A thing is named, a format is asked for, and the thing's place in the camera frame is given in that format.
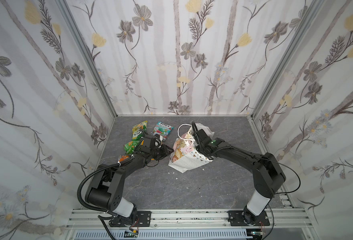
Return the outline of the orange rainbow candy packet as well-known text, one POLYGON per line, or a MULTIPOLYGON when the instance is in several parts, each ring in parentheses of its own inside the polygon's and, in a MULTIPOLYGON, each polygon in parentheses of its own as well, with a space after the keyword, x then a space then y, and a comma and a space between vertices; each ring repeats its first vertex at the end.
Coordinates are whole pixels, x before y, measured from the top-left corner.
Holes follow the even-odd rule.
POLYGON ((118 163, 121 163, 123 161, 125 161, 126 159, 130 158, 130 155, 121 155, 118 157, 118 163))

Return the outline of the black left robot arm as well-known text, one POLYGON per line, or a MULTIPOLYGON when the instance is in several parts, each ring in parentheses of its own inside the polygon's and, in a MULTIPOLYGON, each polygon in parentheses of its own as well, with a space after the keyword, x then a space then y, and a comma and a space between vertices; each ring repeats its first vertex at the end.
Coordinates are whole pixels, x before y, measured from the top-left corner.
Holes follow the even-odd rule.
POLYGON ((116 164, 101 164, 80 182, 76 193, 79 203, 86 209, 110 215, 98 216, 110 239, 115 237, 106 221, 119 219, 119 224, 131 227, 140 220, 136 205, 123 197, 125 179, 151 161, 158 163, 173 152, 173 148, 161 142, 160 135, 145 134, 128 158, 116 164))

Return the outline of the green yellow Fox's candy bag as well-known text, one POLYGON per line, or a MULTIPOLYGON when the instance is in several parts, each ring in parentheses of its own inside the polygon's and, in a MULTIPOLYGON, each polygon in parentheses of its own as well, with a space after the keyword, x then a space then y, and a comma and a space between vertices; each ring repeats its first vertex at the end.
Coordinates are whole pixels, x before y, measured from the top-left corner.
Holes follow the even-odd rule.
POLYGON ((132 127, 132 140, 137 141, 142 136, 143 133, 146 131, 147 128, 147 121, 143 121, 135 126, 132 127))

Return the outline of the patterned white paper bag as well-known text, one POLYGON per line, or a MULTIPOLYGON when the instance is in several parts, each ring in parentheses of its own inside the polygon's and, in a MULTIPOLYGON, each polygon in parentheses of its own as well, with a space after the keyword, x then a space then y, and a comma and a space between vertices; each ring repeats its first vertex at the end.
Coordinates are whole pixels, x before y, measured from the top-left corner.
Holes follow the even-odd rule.
POLYGON ((168 162, 169 167, 180 173, 185 173, 213 161, 198 152, 191 124, 181 124, 177 134, 178 138, 173 145, 174 152, 170 155, 168 162))

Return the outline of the green corn chips bag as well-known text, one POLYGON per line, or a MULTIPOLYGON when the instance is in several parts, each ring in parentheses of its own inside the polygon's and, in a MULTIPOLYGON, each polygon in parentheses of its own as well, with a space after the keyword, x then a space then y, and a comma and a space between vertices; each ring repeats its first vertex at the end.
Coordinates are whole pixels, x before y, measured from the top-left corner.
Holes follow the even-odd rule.
POLYGON ((126 144, 124 144, 123 148, 124 148, 124 151, 127 155, 130 155, 134 152, 136 146, 140 143, 140 141, 138 140, 133 140, 133 141, 130 141, 126 144))

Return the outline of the teal Fox's candy bag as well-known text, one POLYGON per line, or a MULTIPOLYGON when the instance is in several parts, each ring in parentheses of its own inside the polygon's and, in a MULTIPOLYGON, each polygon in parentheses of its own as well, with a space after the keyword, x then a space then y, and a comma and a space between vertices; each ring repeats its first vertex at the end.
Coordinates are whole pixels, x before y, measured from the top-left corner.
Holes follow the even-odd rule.
POLYGON ((162 122, 157 122, 151 134, 153 136, 159 135, 160 139, 164 142, 172 130, 173 130, 173 126, 162 122))

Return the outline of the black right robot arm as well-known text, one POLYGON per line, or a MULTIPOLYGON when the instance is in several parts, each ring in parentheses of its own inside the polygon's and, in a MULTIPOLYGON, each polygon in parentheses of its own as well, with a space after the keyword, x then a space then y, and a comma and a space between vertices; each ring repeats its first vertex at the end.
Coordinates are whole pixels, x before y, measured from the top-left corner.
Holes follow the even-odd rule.
POLYGON ((253 175, 255 191, 242 213, 243 222, 255 225, 266 206, 286 181, 286 176, 274 155, 255 154, 235 147, 223 139, 211 139, 192 122, 192 136, 197 150, 209 159, 221 158, 243 167, 253 175))

